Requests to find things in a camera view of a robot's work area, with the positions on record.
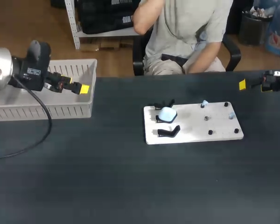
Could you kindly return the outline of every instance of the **black table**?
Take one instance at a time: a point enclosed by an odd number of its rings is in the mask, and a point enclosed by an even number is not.
[[[0,161],[0,224],[280,224],[280,92],[240,92],[260,72],[98,78],[91,119],[54,120],[34,150]],[[230,101],[245,138],[149,146],[143,107]],[[46,121],[0,122],[0,149]]]

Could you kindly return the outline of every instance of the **white plastic basket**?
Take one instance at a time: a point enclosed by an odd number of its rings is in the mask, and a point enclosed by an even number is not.
[[[88,94],[76,95],[43,89],[34,93],[47,106],[52,119],[90,118],[96,82],[96,59],[52,60],[49,71],[72,77],[73,81],[90,86]],[[0,121],[47,119],[38,102],[25,90],[7,86],[0,91]]]

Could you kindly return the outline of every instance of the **yellow tag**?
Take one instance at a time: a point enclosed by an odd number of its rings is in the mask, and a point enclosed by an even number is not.
[[[246,80],[244,79],[242,82],[239,83],[239,90],[245,90],[246,89]]]
[[[82,85],[80,94],[87,94],[88,90],[89,90],[89,86],[88,85]]]

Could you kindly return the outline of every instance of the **white board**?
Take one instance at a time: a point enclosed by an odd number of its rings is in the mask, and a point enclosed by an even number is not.
[[[156,111],[154,106],[144,107],[145,136],[149,145],[173,144],[201,141],[222,141],[241,140],[244,133],[239,125],[237,117],[229,119],[229,114],[234,112],[231,103],[228,107],[223,103],[209,103],[205,108],[201,104],[174,105],[172,108],[177,111],[177,117],[172,124],[157,123],[155,116],[160,111]],[[181,127],[175,138],[159,137],[158,129],[173,131],[175,127]]]

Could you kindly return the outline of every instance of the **black office chair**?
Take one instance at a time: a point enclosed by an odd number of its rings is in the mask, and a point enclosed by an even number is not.
[[[135,76],[143,76],[144,75],[144,64],[143,58],[145,56],[145,48],[150,39],[152,30],[148,31],[145,35],[136,36],[134,38],[133,44],[133,68]],[[223,38],[223,44],[230,52],[230,61],[226,68],[226,71],[233,71],[238,63],[241,60],[241,52],[237,45],[227,36],[225,35]]]

